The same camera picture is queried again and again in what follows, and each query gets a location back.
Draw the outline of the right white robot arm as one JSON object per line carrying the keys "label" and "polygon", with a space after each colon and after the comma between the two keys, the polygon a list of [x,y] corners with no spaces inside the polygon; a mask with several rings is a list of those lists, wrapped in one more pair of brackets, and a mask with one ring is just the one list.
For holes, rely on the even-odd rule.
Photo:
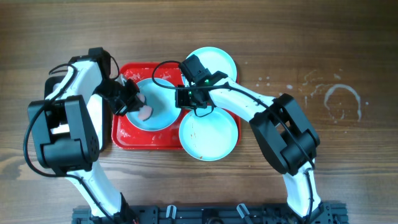
{"label": "right white robot arm", "polygon": [[202,161],[227,156],[238,141],[235,114],[249,123],[266,161],[282,174],[287,204],[309,221],[321,203],[314,183],[318,134],[294,98],[251,91],[222,72],[175,91],[176,106],[188,109],[179,138],[184,150]]}

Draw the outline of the pink green sponge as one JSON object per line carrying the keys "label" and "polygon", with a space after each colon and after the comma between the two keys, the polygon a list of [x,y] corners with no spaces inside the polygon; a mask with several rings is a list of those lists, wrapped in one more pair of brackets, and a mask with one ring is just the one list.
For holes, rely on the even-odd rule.
{"label": "pink green sponge", "polygon": [[139,108],[139,113],[137,115],[137,118],[141,121],[148,120],[153,113],[153,108],[147,105],[146,103],[146,97],[143,94],[138,94],[137,96],[142,102],[143,106]]}

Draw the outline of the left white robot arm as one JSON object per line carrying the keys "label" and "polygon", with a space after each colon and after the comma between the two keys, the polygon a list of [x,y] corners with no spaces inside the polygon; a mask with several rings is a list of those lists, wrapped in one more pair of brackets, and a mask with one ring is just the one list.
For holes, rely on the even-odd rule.
{"label": "left white robot arm", "polygon": [[49,178],[69,180],[90,206],[93,223],[136,223],[123,194],[98,160],[103,140],[103,103],[112,114],[150,116],[144,95],[132,81],[111,77],[107,51],[72,57],[49,72],[45,98],[29,104],[23,151],[29,168]]}

